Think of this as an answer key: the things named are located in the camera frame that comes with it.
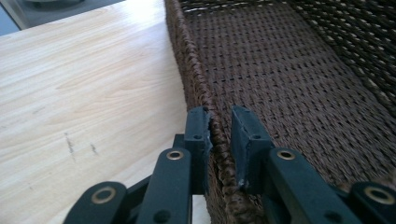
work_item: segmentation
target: black mechanical linkage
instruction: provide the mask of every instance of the black mechanical linkage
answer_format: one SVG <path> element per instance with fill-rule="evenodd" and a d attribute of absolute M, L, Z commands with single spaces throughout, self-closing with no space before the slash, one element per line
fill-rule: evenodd
<path fill-rule="evenodd" d="M 209 121 L 203 107 L 189 111 L 185 134 L 161 153 L 152 176 L 128 189 L 117 182 L 87 189 L 64 223 L 191 223 L 192 194 L 209 188 Z M 394 190 L 363 182 L 346 193 L 327 185 L 299 152 L 275 147 L 242 106 L 233 107 L 231 147 L 238 187 L 262 196 L 270 223 L 396 223 Z"/>

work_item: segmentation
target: light wood table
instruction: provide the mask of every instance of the light wood table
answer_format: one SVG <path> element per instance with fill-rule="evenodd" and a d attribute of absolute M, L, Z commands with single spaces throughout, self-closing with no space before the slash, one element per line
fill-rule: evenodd
<path fill-rule="evenodd" d="M 1 36 L 0 112 L 0 223 L 61 223 L 88 187 L 150 175 L 187 114 L 163 2 Z"/>

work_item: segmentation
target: brown wicker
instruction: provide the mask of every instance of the brown wicker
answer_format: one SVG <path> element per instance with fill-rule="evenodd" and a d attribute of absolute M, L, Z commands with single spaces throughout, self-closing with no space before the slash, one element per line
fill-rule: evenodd
<path fill-rule="evenodd" d="M 231 105 L 254 111 L 277 146 L 302 152 L 330 184 L 395 188 L 394 1 L 166 0 L 188 108 L 212 114 L 207 208 L 213 223 L 263 223 L 238 190 Z"/>

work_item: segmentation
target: dark mark on wood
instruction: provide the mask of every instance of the dark mark on wood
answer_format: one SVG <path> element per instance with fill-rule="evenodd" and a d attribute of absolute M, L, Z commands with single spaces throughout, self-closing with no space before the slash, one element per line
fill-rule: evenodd
<path fill-rule="evenodd" d="M 43 109 L 45 109 L 46 107 L 41 107 L 41 108 L 39 108 L 39 109 L 37 109 L 37 110 L 35 110 L 34 112 L 33 112 L 33 114 L 36 114 L 36 113 L 38 113 L 38 112 L 40 112 L 41 110 L 43 110 Z"/>
<path fill-rule="evenodd" d="M 73 161 L 76 161 L 76 158 L 73 155 L 73 153 L 74 153 L 73 143 L 70 141 L 68 133 L 64 133 L 64 137 L 66 138 L 66 143 L 69 146 L 69 152 L 70 152 L 70 154 L 72 154 Z"/>
<path fill-rule="evenodd" d="M 96 151 L 96 147 L 91 143 L 92 152 L 95 153 L 96 156 L 99 156 L 99 153 Z"/>

